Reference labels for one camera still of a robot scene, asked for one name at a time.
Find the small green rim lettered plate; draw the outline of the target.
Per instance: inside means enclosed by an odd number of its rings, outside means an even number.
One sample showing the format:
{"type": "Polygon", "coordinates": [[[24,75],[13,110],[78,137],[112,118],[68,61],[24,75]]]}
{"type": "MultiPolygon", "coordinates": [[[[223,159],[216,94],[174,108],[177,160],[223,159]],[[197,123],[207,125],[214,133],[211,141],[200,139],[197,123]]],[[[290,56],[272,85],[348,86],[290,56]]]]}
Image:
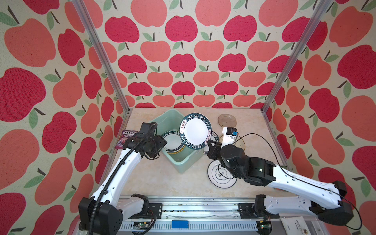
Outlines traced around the small green rim lettered plate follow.
{"type": "Polygon", "coordinates": [[[214,142],[219,142],[219,137],[214,131],[211,133],[211,140],[214,142]]]}

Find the left aluminium frame post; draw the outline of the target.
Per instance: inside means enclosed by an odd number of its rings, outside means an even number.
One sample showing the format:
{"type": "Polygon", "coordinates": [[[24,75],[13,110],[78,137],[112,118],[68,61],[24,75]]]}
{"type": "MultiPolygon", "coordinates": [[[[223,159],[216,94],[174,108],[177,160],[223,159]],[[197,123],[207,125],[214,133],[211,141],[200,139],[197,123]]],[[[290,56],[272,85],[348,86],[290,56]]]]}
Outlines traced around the left aluminium frame post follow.
{"type": "Polygon", "coordinates": [[[73,0],[73,5],[78,13],[78,16],[80,17],[80,20],[82,21],[87,34],[89,36],[89,39],[93,43],[93,46],[96,50],[96,53],[99,57],[99,60],[102,64],[103,69],[105,70],[110,83],[112,87],[114,88],[114,91],[118,97],[118,100],[120,104],[122,105],[124,112],[127,115],[130,115],[131,109],[127,103],[127,100],[122,92],[122,88],[120,86],[119,80],[116,76],[116,73],[114,72],[112,65],[110,63],[109,57],[106,53],[106,50],[97,34],[97,30],[95,28],[95,25],[90,17],[90,13],[85,6],[84,1],[78,1],[78,0],[73,0]]]}

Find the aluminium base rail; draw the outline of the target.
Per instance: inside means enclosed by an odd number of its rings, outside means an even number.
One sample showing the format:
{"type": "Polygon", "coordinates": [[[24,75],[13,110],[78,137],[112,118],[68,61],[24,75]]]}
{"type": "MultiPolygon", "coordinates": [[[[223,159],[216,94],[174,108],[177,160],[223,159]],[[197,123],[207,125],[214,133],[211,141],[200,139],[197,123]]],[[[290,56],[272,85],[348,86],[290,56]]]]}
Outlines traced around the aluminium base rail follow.
{"type": "Polygon", "coordinates": [[[327,235],[325,225],[307,214],[279,214],[256,217],[251,209],[256,198],[150,198],[149,211],[157,216],[150,220],[131,217],[124,220],[119,235],[286,235],[281,218],[302,216],[311,235],[327,235]],[[189,221],[188,229],[172,229],[173,220],[189,221]]]}

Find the beige ceramic bowl plate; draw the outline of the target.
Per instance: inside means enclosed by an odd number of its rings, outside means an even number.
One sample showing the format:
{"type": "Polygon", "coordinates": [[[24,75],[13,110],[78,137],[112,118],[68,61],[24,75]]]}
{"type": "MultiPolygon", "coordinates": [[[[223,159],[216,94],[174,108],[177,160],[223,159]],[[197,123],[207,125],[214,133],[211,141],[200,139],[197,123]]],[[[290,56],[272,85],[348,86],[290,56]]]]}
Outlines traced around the beige ceramic bowl plate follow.
{"type": "Polygon", "coordinates": [[[238,148],[243,149],[243,150],[246,149],[246,144],[245,144],[244,140],[241,138],[241,136],[239,136],[239,135],[237,135],[236,141],[234,142],[234,145],[238,148]]]}

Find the white paper sheet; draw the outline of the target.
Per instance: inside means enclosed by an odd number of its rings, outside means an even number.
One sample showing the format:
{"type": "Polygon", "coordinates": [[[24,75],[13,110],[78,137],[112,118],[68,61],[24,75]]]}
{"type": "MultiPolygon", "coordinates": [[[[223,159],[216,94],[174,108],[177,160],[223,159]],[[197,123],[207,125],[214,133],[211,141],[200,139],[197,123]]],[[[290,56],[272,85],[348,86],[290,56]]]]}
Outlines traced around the white paper sheet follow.
{"type": "Polygon", "coordinates": [[[302,216],[281,218],[281,222],[287,235],[311,235],[302,216]]]}

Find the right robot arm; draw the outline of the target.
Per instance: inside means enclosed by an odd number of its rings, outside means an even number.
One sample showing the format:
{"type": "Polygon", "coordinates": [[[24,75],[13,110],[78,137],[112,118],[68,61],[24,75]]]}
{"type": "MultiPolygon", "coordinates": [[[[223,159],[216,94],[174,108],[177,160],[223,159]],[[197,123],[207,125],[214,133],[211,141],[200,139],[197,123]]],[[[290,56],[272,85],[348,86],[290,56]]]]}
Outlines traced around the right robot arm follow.
{"type": "Polygon", "coordinates": [[[345,200],[345,183],[324,183],[289,172],[271,161],[248,157],[233,144],[209,141],[210,159],[218,160],[234,178],[258,187],[271,187],[295,194],[294,197],[257,195],[251,213],[256,217],[279,214],[307,214],[336,226],[353,218],[353,205],[345,200]]]}

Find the purple candy bag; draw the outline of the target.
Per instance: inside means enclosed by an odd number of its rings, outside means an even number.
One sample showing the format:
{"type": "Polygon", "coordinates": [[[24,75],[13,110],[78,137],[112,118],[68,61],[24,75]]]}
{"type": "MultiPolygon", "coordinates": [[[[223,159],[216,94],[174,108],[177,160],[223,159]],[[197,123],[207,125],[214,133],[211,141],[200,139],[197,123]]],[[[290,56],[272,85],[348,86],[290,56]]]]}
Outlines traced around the purple candy bag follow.
{"type": "Polygon", "coordinates": [[[116,145],[115,145],[115,149],[123,149],[123,145],[124,143],[126,142],[126,140],[128,140],[129,138],[131,138],[134,134],[138,133],[138,131],[135,131],[135,130],[123,130],[120,137],[119,137],[119,140],[117,141],[116,145]]]}

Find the mint green plastic bin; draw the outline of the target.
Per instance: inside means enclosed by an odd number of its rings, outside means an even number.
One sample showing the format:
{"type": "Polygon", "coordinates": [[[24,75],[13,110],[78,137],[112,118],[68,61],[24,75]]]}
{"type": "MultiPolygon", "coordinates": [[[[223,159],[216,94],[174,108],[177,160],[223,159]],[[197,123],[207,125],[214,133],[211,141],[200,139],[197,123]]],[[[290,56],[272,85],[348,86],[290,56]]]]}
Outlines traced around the mint green plastic bin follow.
{"type": "MultiPolygon", "coordinates": [[[[185,115],[179,111],[170,109],[151,122],[158,124],[157,134],[162,136],[165,132],[170,130],[179,132],[180,123],[184,117],[185,115]]],[[[180,153],[168,154],[163,148],[161,153],[166,156],[179,173],[184,173],[204,155],[204,149],[193,150],[185,146],[184,150],[180,153]]]]}

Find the blue label block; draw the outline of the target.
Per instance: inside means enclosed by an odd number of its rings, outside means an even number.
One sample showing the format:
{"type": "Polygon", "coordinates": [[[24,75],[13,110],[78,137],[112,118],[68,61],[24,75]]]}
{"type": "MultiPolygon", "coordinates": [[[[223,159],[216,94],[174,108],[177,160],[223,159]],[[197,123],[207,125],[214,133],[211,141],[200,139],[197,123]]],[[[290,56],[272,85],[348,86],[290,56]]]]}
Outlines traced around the blue label block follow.
{"type": "Polygon", "coordinates": [[[173,220],[171,222],[172,229],[188,229],[189,228],[189,221],[187,220],[173,220]]]}

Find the white plate black flower emblem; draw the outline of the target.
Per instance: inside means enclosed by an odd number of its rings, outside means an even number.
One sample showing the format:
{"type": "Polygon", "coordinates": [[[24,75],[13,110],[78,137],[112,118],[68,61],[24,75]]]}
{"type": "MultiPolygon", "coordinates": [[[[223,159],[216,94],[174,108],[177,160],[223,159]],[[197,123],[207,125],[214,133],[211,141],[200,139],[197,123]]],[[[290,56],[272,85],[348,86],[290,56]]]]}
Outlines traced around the white plate black flower emblem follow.
{"type": "Polygon", "coordinates": [[[207,175],[213,185],[221,189],[229,189],[237,182],[229,170],[222,167],[218,160],[212,161],[207,169],[207,175]]]}

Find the right aluminium frame post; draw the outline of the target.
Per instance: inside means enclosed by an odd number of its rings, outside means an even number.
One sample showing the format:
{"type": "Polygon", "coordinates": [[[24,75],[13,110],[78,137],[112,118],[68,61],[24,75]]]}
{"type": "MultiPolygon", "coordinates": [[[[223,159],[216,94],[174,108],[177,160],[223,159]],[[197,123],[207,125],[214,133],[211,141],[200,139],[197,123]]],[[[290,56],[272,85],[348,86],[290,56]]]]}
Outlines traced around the right aluminium frame post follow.
{"type": "Polygon", "coordinates": [[[296,43],[296,46],[292,50],[292,54],[290,55],[283,71],[278,76],[273,89],[271,90],[269,96],[267,97],[262,109],[261,113],[266,116],[266,112],[269,109],[271,103],[275,100],[275,96],[277,95],[278,91],[282,87],[285,79],[287,78],[288,74],[291,72],[293,66],[295,65],[297,59],[299,58],[300,54],[303,52],[309,39],[312,37],[314,31],[318,27],[320,21],[322,20],[323,16],[326,14],[327,10],[331,7],[331,4],[334,1],[320,1],[317,8],[314,10],[312,17],[310,18],[305,30],[302,33],[299,41],[296,43]]]}

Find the large green rim lettered plate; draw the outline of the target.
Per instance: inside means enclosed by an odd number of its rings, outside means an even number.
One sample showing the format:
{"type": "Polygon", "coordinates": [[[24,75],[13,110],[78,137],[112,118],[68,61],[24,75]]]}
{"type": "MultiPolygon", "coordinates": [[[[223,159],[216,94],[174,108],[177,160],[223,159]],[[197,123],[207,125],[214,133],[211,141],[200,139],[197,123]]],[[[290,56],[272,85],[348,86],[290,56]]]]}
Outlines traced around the large green rim lettered plate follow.
{"type": "Polygon", "coordinates": [[[179,134],[182,143],[189,149],[203,149],[212,137],[212,125],[205,115],[190,113],[181,121],[179,134]]]}

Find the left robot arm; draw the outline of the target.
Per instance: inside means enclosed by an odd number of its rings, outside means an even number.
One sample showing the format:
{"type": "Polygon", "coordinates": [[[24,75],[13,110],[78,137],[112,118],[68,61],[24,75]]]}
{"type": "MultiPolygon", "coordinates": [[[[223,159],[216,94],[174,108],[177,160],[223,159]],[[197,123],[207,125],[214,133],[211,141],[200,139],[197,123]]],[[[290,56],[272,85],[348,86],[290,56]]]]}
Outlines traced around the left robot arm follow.
{"type": "Polygon", "coordinates": [[[145,228],[148,232],[155,224],[157,216],[149,211],[149,199],[141,194],[133,194],[118,208],[121,192],[136,165],[146,157],[155,160],[167,144],[157,133],[155,122],[142,123],[139,132],[128,138],[116,165],[112,168],[102,185],[90,198],[82,198],[78,205],[79,230],[89,235],[115,235],[124,220],[140,217],[150,220],[145,228]]]}

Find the red and green ringed plate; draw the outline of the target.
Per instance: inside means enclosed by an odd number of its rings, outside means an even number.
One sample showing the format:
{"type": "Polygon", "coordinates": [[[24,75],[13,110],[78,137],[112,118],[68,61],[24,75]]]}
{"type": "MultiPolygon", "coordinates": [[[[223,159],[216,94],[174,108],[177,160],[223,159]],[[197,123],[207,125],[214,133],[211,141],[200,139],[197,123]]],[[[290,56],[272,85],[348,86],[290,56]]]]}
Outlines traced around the red and green ringed plate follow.
{"type": "Polygon", "coordinates": [[[165,132],[162,135],[163,139],[167,141],[167,144],[164,146],[164,149],[179,149],[183,144],[180,133],[176,130],[170,130],[165,132]]]}

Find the aluminium frame post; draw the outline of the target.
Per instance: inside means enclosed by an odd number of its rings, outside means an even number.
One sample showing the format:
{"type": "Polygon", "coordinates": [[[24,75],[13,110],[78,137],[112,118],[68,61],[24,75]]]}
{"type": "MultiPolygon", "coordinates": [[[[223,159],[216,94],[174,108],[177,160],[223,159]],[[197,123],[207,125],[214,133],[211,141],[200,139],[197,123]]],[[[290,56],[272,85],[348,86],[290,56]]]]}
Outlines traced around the aluminium frame post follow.
{"type": "Polygon", "coordinates": [[[266,116],[266,112],[269,109],[271,103],[275,100],[275,96],[277,95],[278,91],[282,87],[285,79],[287,78],[288,74],[291,72],[293,66],[295,65],[297,59],[299,58],[300,54],[303,52],[309,39],[312,37],[314,31],[318,27],[320,21],[322,20],[323,16],[326,14],[327,10],[331,7],[331,4],[334,1],[320,1],[317,8],[314,10],[312,17],[310,18],[305,30],[302,33],[299,41],[296,43],[296,46],[292,50],[292,54],[290,55],[283,71],[278,76],[273,89],[271,90],[269,96],[267,97],[262,109],[261,113],[266,116]]]}
{"type": "Polygon", "coordinates": [[[110,83],[112,87],[114,88],[114,91],[118,97],[118,100],[120,104],[122,105],[124,112],[127,115],[130,115],[131,109],[127,103],[127,100],[122,92],[122,88],[120,86],[119,80],[116,76],[116,73],[114,72],[112,65],[110,63],[109,57],[106,53],[106,50],[97,34],[97,30],[95,28],[95,25],[90,17],[90,13],[85,6],[84,1],[78,1],[78,0],[73,0],[73,5],[78,13],[78,16],[80,17],[80,20],[82,21],[87,34],[89,36],[89,39],[93,43],[93,46],[96,50],[96,53],[99,57],[99,60],[102,64],[103,69],[105,70],[110,83]]]}

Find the yellow polka dot plate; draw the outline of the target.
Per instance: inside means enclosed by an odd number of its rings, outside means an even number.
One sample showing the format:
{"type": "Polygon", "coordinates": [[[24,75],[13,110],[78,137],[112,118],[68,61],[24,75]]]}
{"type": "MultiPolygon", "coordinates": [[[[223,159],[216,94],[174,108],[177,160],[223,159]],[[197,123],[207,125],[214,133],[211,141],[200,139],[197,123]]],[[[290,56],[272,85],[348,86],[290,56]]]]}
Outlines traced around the yellow polka dot plate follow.
{"type": "Polygon", "coordinates": [[[180,153],[181,151],[183,151],[185,148],[185,145],[182,145],[179,149],[166,149],[165,151],[168,153],[168,154],[177,154],[177,153],[180,153]]]}

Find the smoky brown glass plate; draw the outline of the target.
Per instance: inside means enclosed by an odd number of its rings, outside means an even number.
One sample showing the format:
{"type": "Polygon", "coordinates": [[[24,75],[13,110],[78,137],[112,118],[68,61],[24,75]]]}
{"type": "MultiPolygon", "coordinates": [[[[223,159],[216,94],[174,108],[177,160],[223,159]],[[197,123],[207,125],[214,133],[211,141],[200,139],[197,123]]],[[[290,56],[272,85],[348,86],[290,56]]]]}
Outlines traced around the smoky brown glass plate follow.
{"type": "Polygon", "coordinates": [[[231,127],[234,128],[237,126],[237,120],[233,115],[230,114],[221,114],[218,116],[218,124],[221,127],[231,127]]]}

